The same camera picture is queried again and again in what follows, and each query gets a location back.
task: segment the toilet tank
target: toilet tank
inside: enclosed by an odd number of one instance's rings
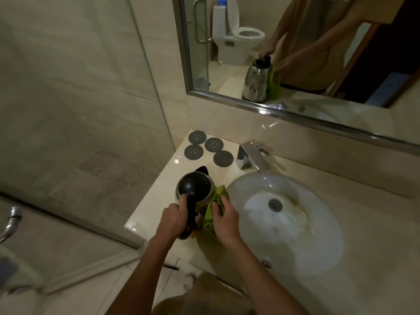
[[[229,25],[226,17],[226,5],[214,6],[213,7],[213,30],[212,36],[224,37],[228,34]]]

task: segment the person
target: person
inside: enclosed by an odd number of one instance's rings
[[[213,275],[203,273],[185,296],[160,302],[154,308],[153,314],[308,315],[305,308],[275,280],[251,252],[239,233],[238,212],[226,197],[222,196],[222,202],[225,207],[223,215],[217,203],[212,204],[214,229],[234,260],[252,303],[219,284]],[[179,199],[179,205],[171,204],[163,210],[155,236],[106,315],[151,314],[160,270],[172,244],[186,228],[187,215],[185,195]],[[199,287],[198,282],[202,277],[207,282],[203,281],[204,284]]]
[[[275,53],[274,79],[282,87],[320,95],[343,72],[360,25],[392,23],[403,1],[291,0],[259,57]]]

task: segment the shower door handle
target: shower door handle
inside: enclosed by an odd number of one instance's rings
[[[194,32],[195,32],[195,40],[200,43],[200,44],[205,44],[211,41],[210,38],[207,38],[206,40],[200,40],[200,38],[198,37],[198,22],[197,22],[197,5],[200,2],[205,2],[206,0],[194,0],[194,5],[193,5],[193,12],[194,12]]]
[[[13,206],[8,217],[8,224],[0,236],[0,243],[10,238],[18,229],[18,225],[22,220],[22,210],[18,206]]]

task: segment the gray round coaster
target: gray round coaster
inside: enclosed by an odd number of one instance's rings
[[[234,162],[234,156],[227,150],[221,150],[214,154],[213,161],[219,167],[229,167]]]
[[[190,160],[200,159],[203,154],[204,154],[204,149],[203,147],[199,145],[189,145],[184,150],[184,156]]]
[[[193,145],[201,145],[202,143],[204,143],[207,139],[207,136],[205,134],[205,132],[203,131],[193,131],[189,136],[188,136],[188,140],[190,143],[192,143]]]
[[[223,141],[216,137],[208,138],[204,147],[206,147],[209,152],[218,152],[223,149]]]

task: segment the mirror frame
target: mirror frame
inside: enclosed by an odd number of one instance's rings
[[[368,131],[349,127],[342,124],[318,120],[311,117],[293,114],[291,112],[275,110],[265,106],[264,104],[253,103],[245,100],[238,100],[236,98],[231,98],[194,88],[192,84],[191,65],[188,53],[188,39],[186,34],[184,0],[172,0],[172,3],[175,14],[176,30],[178,34],[179,50],[181,54],[182,70],[184,74],[185,90],[187,95],[251,111],[257,114],[263,114],[276,119],[280,119],[282,121],[287,121],[301,126],[351,138],[368,144],[392,150],[398,150],[415,156],[420,156],[420,145],[414,143],[404,142],[395,138],[377,135]]]

